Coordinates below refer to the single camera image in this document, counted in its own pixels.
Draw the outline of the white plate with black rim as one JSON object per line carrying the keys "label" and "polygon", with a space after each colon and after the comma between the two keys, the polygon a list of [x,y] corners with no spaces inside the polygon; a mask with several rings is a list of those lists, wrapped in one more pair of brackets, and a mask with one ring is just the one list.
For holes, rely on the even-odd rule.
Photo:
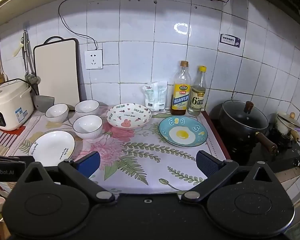
{"label": "white plate with black rim", "polygon": [[29,155],[44,167],[51,167],[69,159],[74,149],[75,139],[69,132],[52,131],[42,135],[32,144]]}

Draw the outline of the white bowl black rim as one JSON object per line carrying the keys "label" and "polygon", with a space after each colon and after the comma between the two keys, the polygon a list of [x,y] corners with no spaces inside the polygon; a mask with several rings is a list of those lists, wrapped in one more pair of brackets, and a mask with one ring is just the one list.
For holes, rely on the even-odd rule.
{"label": "white bowl black rim", "polygon": [[73,123],[73,130],[81,139],[96,139],[102,132],[103,120],[97,115],[85,115]]}

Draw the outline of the blue fried egg plate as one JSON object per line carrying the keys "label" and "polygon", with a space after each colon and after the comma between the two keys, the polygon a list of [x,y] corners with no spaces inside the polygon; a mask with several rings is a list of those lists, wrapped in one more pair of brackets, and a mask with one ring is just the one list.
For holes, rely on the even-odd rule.
{"label": "blue fried egg plate", "polygon": [[188,116],[173,115],[159,124],[160,135],[170,144],[180,147],[197,147],[207,141],[204,125]]}

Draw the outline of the small white ribbed bowl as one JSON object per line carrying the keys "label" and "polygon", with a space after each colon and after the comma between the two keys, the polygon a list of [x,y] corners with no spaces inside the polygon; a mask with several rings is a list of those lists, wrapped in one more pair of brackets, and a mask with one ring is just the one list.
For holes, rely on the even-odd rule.
{"label": "small white ribbed bowl", "polygon": [[69,107],[64,103],[51,106],[45,113],[48,121],[63,123],[68,117]]}

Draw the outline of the white ribbed bowl back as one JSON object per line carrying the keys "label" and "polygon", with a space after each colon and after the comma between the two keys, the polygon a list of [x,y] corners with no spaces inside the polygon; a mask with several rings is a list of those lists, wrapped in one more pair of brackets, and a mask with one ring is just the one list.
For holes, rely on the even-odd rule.
{"label": "white ribbed bowl back", "polygon": [[97,115],[100,104],[96,100],[84,100],[75,106],[75,112],[78,116]]}

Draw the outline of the rabbit carrot deep plate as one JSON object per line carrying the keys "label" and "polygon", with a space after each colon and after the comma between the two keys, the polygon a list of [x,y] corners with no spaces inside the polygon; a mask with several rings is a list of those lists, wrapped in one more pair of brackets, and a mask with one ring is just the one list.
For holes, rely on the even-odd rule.
{"label": "rabbit carrot deep plate", "polygon": [[152,118],[151,111],[137,103],[123,103],[111,107],[106,114],[107,122],[120,129],[136,129],[145,126]]}

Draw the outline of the striped red placemat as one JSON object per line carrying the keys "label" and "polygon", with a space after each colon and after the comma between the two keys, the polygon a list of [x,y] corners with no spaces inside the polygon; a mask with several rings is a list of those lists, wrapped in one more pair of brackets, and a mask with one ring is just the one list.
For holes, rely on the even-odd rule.
{"label": "striped red placemat", "polygon": [[24,131],[25,126],[21,126],[14,131],[0,130],[0,155],[6,155],[13,143],[18,139],[19,135]]}

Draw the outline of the black wok with glass lid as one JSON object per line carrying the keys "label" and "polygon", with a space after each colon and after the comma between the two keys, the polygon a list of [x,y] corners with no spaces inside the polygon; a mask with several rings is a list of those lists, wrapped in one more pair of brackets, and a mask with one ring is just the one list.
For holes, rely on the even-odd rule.
{"label": "black wok with glass lid", "polygon": [[277,145],[265,136],[269,121],[251,101],[227,100],[222,103],[219,120],[235,135],[245,135],[260,142],[270,154],[277,154]]}

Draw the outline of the white vinegar bottle yellow cap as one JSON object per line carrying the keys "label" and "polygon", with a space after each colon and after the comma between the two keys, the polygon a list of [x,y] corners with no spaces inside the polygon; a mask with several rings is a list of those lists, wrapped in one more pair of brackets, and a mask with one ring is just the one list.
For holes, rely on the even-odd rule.
{"label": "white vinegar bottle yellow cap", "polygon": [[203,108],[204,96],[206,92],[206,67],[199,66],[197,75],[191,86],[190,99],[188,104],[188,113],[198,116]]}

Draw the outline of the small white pot with lid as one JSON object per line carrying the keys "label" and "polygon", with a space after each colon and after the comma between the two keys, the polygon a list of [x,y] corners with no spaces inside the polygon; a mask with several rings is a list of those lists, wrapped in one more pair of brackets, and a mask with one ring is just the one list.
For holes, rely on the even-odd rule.
{"label": "small white pot with lid", "polygon": [[300,142],[300,123],[295,119],[294,112],[291,112],[290,114],[277,112],[275,126],[283,137],[293,142]]}

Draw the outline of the hanging metal ladle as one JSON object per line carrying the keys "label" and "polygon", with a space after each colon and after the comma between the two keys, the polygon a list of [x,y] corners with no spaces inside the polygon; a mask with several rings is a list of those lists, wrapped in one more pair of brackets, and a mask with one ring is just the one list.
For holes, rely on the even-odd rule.
{"label": "hanging metal ladle", "polygon": [[38,85],[40,83],[40,79],[36,76],[34,71],[33,58],[31,55],[31,47],[30,47],[30,38],[29,34],[26,30],[23,32],[23,37],[21,39],[23,44],[22,47],[22,56],[25,67],[25,80],[31,85]]}

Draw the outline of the white plastic seasoning bag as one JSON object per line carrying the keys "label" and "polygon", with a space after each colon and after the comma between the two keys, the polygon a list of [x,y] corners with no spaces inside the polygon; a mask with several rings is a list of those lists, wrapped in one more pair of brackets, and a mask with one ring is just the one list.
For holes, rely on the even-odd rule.
{"label": "white plastic seasoning bag", "polygon": [[167,81],[148,83],[142,87],[145,106],[152,112],[161,112],[166,108]]}

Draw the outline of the cream cutting board black edge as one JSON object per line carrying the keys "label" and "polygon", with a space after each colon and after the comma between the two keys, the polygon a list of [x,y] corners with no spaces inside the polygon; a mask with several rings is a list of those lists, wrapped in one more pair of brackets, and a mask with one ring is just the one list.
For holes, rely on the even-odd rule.
{"label": "cream cutting board black edge", "polygon": [[76,38],[52,36],[33,49],[39,95],[54,98],[73,109],[80,102],[79,42]]}

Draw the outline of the white wall power socket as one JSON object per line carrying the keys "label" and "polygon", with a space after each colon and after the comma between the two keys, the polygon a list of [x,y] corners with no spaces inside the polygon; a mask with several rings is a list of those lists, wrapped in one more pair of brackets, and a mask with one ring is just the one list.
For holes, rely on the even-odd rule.
{"label": "white wall power socket", "polygon": [[87,70],[103,69],[103,53],[101,49],[85,51],[84,59]]}

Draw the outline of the blue wall sticker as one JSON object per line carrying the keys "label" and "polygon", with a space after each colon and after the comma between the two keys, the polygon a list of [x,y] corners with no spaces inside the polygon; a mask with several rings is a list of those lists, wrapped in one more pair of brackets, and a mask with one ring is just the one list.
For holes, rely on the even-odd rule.
{"label": "blue wall sticker", "polygon": [[219,42],[223,43],[223,44],[233,46],[233,47],[236,47],[236,48],[239,48],[240,44],[241,44],[241,39],[238,38],[238,37],[229,35],[229,34],[221,34]]}

